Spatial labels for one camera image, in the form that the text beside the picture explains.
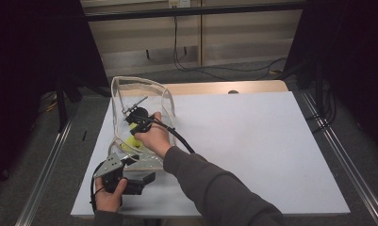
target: long-sleeve shirt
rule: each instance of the long-sleeve shirt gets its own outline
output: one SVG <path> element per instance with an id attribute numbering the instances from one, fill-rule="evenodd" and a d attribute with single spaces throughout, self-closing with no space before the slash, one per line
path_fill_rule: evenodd
<path id="1" fill-rule="evenodd" d="M 177 178 L 208 225 L 284 225 L 281 212 L 248 189 L 233 173 L 197 153 L 171 147 L 164 170 Z M 121 214 L 96 211 L 94 225 L 122 225 Z"/>

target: person's right hand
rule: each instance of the person's right hand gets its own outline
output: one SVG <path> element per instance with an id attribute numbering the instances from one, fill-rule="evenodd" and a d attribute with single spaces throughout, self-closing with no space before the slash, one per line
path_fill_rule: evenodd
<path id="1" fill-rule="evenodd" d="M 161 113 L 156 112 L 154 117 L 161 121 Z M 144 144 L 145 147 L 156 153 L 161 158 L 165 157 L 166 152 L 172 147 L 169 141 L 169 132 L 166 128 L 153 123 L 147 133 L 136 133 L 135 139 Z"/>

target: table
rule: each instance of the table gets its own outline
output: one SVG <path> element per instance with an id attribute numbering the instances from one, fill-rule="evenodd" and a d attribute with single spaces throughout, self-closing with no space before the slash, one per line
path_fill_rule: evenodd
<path id="1" fill-rule="evenodd" d="M 175 99 L 176 129 L 190 142 L 194 150 L 200 150 L 198 153 L 209 161 L 234 172 L 244 184 L 267 201 L 274 203 L 283 214 L 291 216 L 349 213 L 349 208 L 307 128 L 292 93 L 288 92 L 283 82 L 174 84 L 167 87 Z M 230 90 L 236 90 L 240 94 L 224 95 Z M 226 119 L 223 112 L 235 116 L 244 115 L 240 115 L 234 123 L 208 126 L 207 122 L 212 119 L 191 117 L 198 114 L 193 112 L 196 109 L 205 109 L 209 115 L 224 121 L 229 121 L 229 118 Z M 93 168 L 107 157 L 104 147 L 113 137 L 113 131 L 109 129 L 112 122 L 109 113 L 110 108 L 84 182 L 76 197 L 71 213 L 73 216 L 93 217 L 88 203 L 88 182 Z M 247 137 L 232 135 L 236 133 L 235 128 L 236 131 L 246 129 Z M 204 131 L 217 137 L 218 133 L 227 130 L 231 130 L 231 134 L 221 134 L 223 139 L 204 136 Z M 231 161 L 232 156 L 239 160 L 239 164 L 234 164 L 238 161 Z M 145 187 L 143 195 L 123 197 L 123 213 L 126 216 L 140 218 L 200 216 L 194 204 L 180 190 L 175 178 L 163 171 L 158 172 L 156 180 Z"/>

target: white tabletop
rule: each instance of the white tabletop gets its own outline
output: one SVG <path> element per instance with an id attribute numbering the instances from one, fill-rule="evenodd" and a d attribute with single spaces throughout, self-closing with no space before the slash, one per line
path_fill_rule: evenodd
<path id="1" fill-rule="evenodd" d="M 285 215 L 349 213 L 291 92 L 174 96 L 176 130 L 196 153 L 230 170 Z M 90 178 L 113 138 L 108 108 L 71 215 L 92 218 Z M 140 218 L 199 217 L 177 180 L 159 171 L 122 212 Z"/>

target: gray carpet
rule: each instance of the gray carpet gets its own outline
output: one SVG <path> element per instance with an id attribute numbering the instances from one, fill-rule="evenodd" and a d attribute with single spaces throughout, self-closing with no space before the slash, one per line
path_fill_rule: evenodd
<path id="1" fill-rule="evenodd" d="M 226 67 L 248 70 L 264 66 L 267 63 L 237 64 Z M 282 69 L 283 65 L 284 61 L 273 65 L 271 69 Z M 209 69 L 207 72 L 228 80 L 256 80 L 263 77 L 266 70 L 244 73 Z M 209 74 L 196 71 L 189 73 L 168 71 L 140 74 L 139 76 L 161 83 L 221 81 Z M 269 79 L 273 79 L 273 77 L 274 75 L 268 76 Z M 294 91 L 304 116 L 310 116 L 311 112 L 302 98 L 302 91 L 296 89 L 295 77 L 290 77 L 287 84 L 289 89 Z M 109 99 L 98 96 L 89 90 L 84 89 L 82 92 L 84 98 L 80 104 L 68 103 L 69 106 L 78 105 L 76 119 L 61 150 L 32 225 L 92 225 L 90 220 L 70 216 L 70 212 L 89 163 L 102 119 L 107 111 Z M 48 103 L 43 102 L 42 105 L 46 107 Z M 309 122 L 311 130 L 316 126 L 314 121 Z M 337 118 L 332 127 L 360 173 L 378 197 L 378 148 L 357 127 L 351 113 L 340 102 L 337 103 Z M 41 114 L 37 119 L 24 151 L 18 157 L 19 160 L 13 168 L 9 170 L 9 179 L 0 182 L 0 225 L 14 225 L 20 216 L 54 144 L 57 129 L 58 113 L 56 109 Z M 336 217 L 287 217 L 288 225 L 376 225 L 324 135 L 321 132 L 316 133 L 315 140 L 335 175 L 337 184 L 352 212 L 349 215 Z M 144 223 L 141 219 L 128 218 L 124 225 L 144 225 Z"/>

